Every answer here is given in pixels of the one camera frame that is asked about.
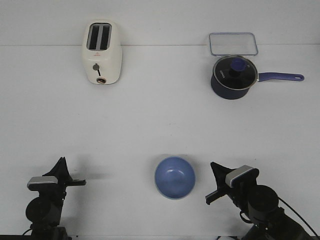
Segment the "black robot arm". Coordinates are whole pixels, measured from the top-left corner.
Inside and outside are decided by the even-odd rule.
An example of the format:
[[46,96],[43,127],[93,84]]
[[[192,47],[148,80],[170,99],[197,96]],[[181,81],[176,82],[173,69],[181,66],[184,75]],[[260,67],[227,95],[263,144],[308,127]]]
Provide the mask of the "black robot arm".
[[259,169],[243,165],[228,168],[216,162],[210,167],[217,189],[205,196],[210,205],[217,199],[228,196],[240,210],[240,218],[251,229],[242,237],[244,240],[314,240],[317,233],[310,235],[295,220],[286,215],[279,206],[282,199],[266,185],[259,185]]
[[60,157],[54,167],[41,176],[32,177],[27,188],[38,192],[27,205],[26,218],[31,222],[32,240],[71,240],[65,227],[60,226],[67,187],[84,186],[85,179],[73,179],[66,158]]

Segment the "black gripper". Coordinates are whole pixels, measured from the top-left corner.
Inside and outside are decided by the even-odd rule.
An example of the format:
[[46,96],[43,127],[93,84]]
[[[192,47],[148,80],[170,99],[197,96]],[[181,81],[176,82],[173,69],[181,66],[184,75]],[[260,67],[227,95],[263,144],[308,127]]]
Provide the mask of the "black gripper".
[[48,197],[51,200],[64,200],[66,197],[67,187],[85,186],[87,181],[85,179],[72,179],[65,157],[60,157],[54,167],[43,176],[54,176],[57,179],[62,171],[62,180],[58,180],[55,186],[48,186],[46,189],[39,191],[40,195]]
[[217,190],[205,196],[205,203],[210,205],[215,200],[227,195],[235,206],[248,205],[248,188],[245,183],[240,183],[234,188],[228,187],[225,184],[226,175],[231,173],[234,169],[220,165],[216,162],[211,162],[211,169],[215,177]]

